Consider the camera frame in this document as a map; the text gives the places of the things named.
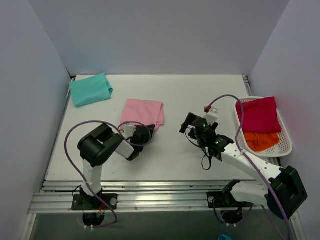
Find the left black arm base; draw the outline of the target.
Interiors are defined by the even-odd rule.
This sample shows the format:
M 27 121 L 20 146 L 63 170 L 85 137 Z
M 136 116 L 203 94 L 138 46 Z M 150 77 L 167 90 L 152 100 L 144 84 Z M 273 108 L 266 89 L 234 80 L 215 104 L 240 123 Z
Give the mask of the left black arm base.
M 116 193 L 104 193 L 103 190 L 97 193 L 97 196 L 90 196 L 85 193 L 79 185 L 72 192 L 72 211 L 82 211 L 82 223 L 86 228 L 108 227 L 118 222 L 118 216 L 115 212 L 118 204 L 118 195 Z M 113 222 L 104 223 L 107 213 L 111 212 Z

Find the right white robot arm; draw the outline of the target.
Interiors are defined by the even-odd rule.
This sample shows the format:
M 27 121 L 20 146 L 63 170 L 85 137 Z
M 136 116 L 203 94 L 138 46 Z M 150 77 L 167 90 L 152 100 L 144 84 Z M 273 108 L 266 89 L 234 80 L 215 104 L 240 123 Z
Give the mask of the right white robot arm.
M 240 150 L 237 144 L 225 135 L 216 134 L 218 123 L 209 123 L 207 118 L 188 113 L 180 133 L 188 128 L 188 136 L 197 141 L 197 147 L 209 160 L 217 159 L 252 177 L 257 184 L 234 179 L 222 190 L 223 203 L 235 207 L 242 203 L 268 207 L 282 220 L 289 220 L 306 201 L 308 194 L 298 171 L 271 164 L 249 152 Z

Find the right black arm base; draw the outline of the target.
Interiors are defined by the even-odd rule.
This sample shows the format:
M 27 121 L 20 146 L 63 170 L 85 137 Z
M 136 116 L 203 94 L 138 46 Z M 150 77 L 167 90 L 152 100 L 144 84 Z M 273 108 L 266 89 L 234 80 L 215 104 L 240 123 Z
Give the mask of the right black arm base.
M 240 180 L 232 180 L 221 191 L 209 191 L 206 193 L 207 206 L 213 209 L 214 215 L 220 223 L 236 227 L 249 215 L 253 204 L 246 201 L 235 200 L 231 191 L 242 183 Z M 236 210 L 223 210 L 218 216 L 217 208 L 236 208 Z

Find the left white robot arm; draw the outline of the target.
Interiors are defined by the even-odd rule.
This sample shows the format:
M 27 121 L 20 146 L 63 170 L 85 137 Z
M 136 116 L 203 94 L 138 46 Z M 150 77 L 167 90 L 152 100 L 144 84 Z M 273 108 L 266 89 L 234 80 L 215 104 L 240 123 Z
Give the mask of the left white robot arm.
M 100 206 L 101 197 L 98 193 L 102 191 L 102 168 L 106 161 L 113 155 L 118 154 L 127 161 L 136 159 L 144 150 L 153 136 L 156 126 L 131 125 L 126 122 L 120 126 L 119 133 L 114 132 L 107 124 L 103 123 L 85 137 L 83 137 L 77 148 L 83 159 L 83 181 L 81 188 L 83 204 L 90 210 Z

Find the pink t-shirt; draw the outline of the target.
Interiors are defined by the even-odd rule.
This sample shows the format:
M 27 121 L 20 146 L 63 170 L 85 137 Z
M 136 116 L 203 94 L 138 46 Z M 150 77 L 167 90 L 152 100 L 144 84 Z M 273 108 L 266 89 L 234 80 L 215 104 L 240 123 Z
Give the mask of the pink t-shirt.
M 155 125 L 155 130 L 165 124 L 164 103 L 154 100 L 127 99 L 120 123 L 139 122 L 146 126 Z

